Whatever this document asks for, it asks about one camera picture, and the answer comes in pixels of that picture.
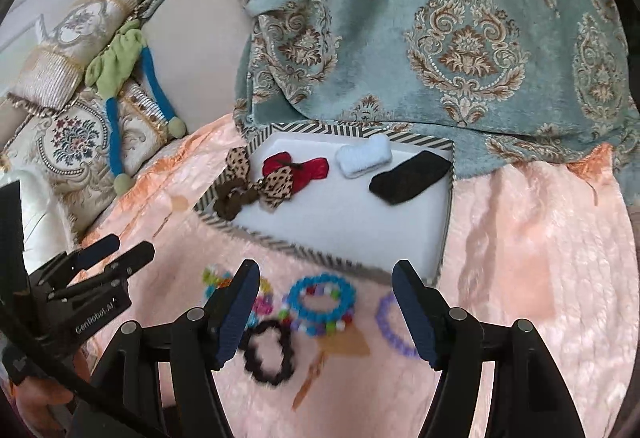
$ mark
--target red bow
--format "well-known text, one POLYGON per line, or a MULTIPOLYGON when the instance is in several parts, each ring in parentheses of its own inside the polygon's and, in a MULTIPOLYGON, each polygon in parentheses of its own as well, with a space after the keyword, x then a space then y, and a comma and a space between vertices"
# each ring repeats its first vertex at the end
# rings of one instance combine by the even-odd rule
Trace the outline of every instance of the red bow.
POLYGON ((311 180, 324 180, 329 173, 329 162, 326 158, 314 158, 304 163, 292 163, 291 155, 287 152, 282 152, 269 156, 264 161, 262 164, 262 175, 266 176, 287 165, 291 167, 292 170, 292 195, 304 189, 311 180))

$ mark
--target striped tray border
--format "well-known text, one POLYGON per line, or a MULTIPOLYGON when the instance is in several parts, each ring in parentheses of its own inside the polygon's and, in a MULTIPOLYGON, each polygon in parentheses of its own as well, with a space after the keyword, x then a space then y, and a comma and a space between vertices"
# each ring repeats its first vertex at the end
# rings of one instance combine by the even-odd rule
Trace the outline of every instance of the striped tray border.
MULTIPOLYGON (((433 278, 423 278, 423 280, 432 286, 435 286, 440 278, 440 270, 442 268, 442 258, 444 256, 444 247, 447 240, 447 232, 449 231, 449 219, 451 215, 451 202, 453 196, 453 186, 456 180, 455 174, 455 146, 452 140, 446 138, 437 138, 412 132, 395 132, 386 131, 385 129, 376 129, 371 127, 360 127, 354 125, 334 125, 324 123, 276 123, 257 132, 249 143, 247 149, 249 154, 255 152, 268 137, 274 132, 291 132, 305 134, 328 134, 337 136, 353 136, 357 138, 368 138, 377 133, 385 134, 392 142, 406 143, 417 145, 418 147, 429 147, 432 149, 450 150, 452 151, 452 172, 450 176, 449 197, 447 198, 447 223, 442 238, 442 248, 440 249, 440 262, 433 278)), ((354 262, 349 259, 343 259, 331 255, 329 253, 320 252, 305 246, 300 246, 287 241, 281 241, 271 236, 264 235, 258 231, 249 230, 246 227, 235 225, 232 222, 220 219, 212 209, 213 202, 216 200, 216 185, 224 179, 224 173, 211 184, 211 186, 200 197, 193 210, 198 217, 206 224, 214 227, 222 232, 236 236, 249 237, 251 240, 265 246, 266 248, 282 251, 302 259, 320 264, 324 267, 347 273, 355 273, 360 276, 368 277, 383 283, 389 283, 391 275, 389 272, 378 268, 373 268, 370 264, 354 262)))

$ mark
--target tray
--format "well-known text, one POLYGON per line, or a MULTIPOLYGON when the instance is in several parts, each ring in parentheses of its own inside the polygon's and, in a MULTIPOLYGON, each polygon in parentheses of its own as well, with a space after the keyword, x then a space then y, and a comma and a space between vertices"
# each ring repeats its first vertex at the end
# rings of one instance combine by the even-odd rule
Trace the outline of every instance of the tray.
POLYGON ((289 152, 294 162, 327 158, 327 178, 312 181, 274 212, 256 202, 243 207, 235 220, 228 222, 212 209, 214 187, 222 181, 221 175, 194 210, 212 227, 248 235, 269 248, 379 281, 388 282, 394 264, 408 259, 422 279, 434 285, 440 276, 449 226, 453 166, 447 176, 401 205, 389 206, 368 190, 375 174, 422 150, 454 162, 454 144, 449 139, 348 125, 272 124, 248 144, 253 181, 261 177, 262 162, 281 151, 289 152), (335 151, 380 132, 392 142, 391 163, 357 179, 345 179, 335 163, 335 151))

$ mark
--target pink bedspread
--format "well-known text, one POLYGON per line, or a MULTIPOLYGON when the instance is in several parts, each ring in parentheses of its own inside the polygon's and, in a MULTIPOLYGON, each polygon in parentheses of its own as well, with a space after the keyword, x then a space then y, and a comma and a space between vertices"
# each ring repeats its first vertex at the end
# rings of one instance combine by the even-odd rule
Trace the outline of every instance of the pink bedspread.
MULTIPOLYGON (((130 281, 133 306, 98 334, 103 348, 125 320, 156 325, 201 305, 207 265, 234 271, 242 259, 255 259, 276 299, 297 278, 319 271, 216 232, 185 209, 222 170, 228 148, 239 145, 230 116, 204 127, 174 157, 152 166, 86 238, 88 244, 113 232, 122 251, 145 239, 156 246, 155 261, 130 281)), ((634 363, 638 268, 629 218, 611 174, 610 148, 598 148, 573 171, 532 163, 457 182, 438 288, 449 305, 462 306, 481 321, 532 320, 574 397, 586 436, 601 438, 613 426, 634 363)), ((236 437, 417 436, 438 374, 425 362, 398 355, 382 338, 374 314, 389 288, 353 283, 354 323, 370 355, 329 356, 295 412, 292 401, 318 355, 316 341, 294 336, 297 370, 277 389, 257 385, 236 355, 214 373, 236 437)), ((393 319, 406 335, 398 313, 393 319)), ((161 371, 167 383, 168 368, 161 371)), ((482 373, 473 437, 484 436, 492 373, 491 367, 482 373)), ((165 404, 173 400, 166 386, 162 396, 165 404)))

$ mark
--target green plush toy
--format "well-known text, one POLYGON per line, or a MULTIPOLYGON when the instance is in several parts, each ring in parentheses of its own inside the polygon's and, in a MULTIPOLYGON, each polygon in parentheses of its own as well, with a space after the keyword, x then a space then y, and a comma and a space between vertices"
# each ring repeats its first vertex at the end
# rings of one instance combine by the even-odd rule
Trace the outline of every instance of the green plush toy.
POLYGON ((95 84, 98 95, 104 100, 107 118, 111 127, 109 141, 109 163, 115 176, 113 188, 118 196, 126 193, 133 186, 133 179, 124 172, 120 157, 120 129, 118 126, 118 106, 116 99, 122 86, 131 76, 136 62, 142 55, 142 65, 162 115, 169 121, 169 134, 174 138, 182 138, 186 131, 184 122, 175 116, 174 109, 166 99, 156 79, 151 52, 146 45, 145 37, 140 31, 140 21, 129 21, 121 27, 111 44, 100 55, 96 56, 84 74, 84 83, 95 84))

